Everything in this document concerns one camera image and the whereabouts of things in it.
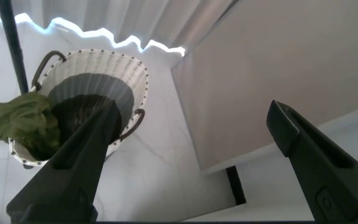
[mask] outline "marble floor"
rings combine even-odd
[[[203,176],[170,73],[180,54],[135,44],[114,49],[105,37],[81,38],[56,25],[41,34],[29,23],[18,33],[30,83],[51,50],[115,50],[134,56],[149,69],[146,117],[139,129],[104,164],[94,205],[101,221],[180,221],[235,206],[226,173]],[[19,95],[9,49],[0,23],[0,102]],[[0,223],[9,223],[6,205],[37,173],[23,169],[0,141]]]

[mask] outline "basket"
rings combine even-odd
[[[41,76],[54,55],[60,58]],[[83,49],[66,55],[57,51],[47,54],[34,75],[30,91],[48,96],[54,106],[80,95],[99,95],[114,100],[121,113],[122,125],[119,137],[108,147],[108,157],[142,122],[148,84],[147,68],[140,60],[107,50]],[[9,152],[20,163],[43,166],[48,162],[37,160],[13,139],[8,143]]]

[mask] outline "black pole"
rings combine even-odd
[[[23,64],[23,53],[20,48],[19,36],[17,35],[11,0],[0,0],[0,15],[5,30],[7,44],[11,51],[12,62],[15,68],[20,92],[21,94],[24,94],[29,91],[29,86],[27,85],[27,77],[25,75]]]

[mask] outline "green cloth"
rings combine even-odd
[[[60,130],[50,100],[26,93],[0,103],[0,139],[12,138],[25,146],[37,160],[46,160],[59,149]]]

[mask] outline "basket handle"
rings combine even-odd
[[[145,111],[143,109],[137,109],[135,110],[135,114],[140,114],[139,119],[136,121],[136,124],[130,130],[127,131],[127,133],[119,137],[121,141],[124,140],[126,137],[130,136],[139,127],[139,125],[143,121]]]
[[[35,75],[34,75],[34,78],[32,79],[32,82],[31,82],[31,85],[32,86],[35,86],[35,88],[37,89],[37,91],[39,91],[41,89],[41,84],[38,82],[38,79],[40,78],[41,76],[41,73],[42,71],[44,70],[45,66],[47,65],[49,59],[51,57],[53,57],[54,55],[58,55],[62,60],[63,62],[66,61],[66,57],[59,51],[57,50],[53,50],[51,52],[49,52],[45,57],[44,59],[42,59],[40,65],[38,66],[38,69],[37,71],[35,72]]]

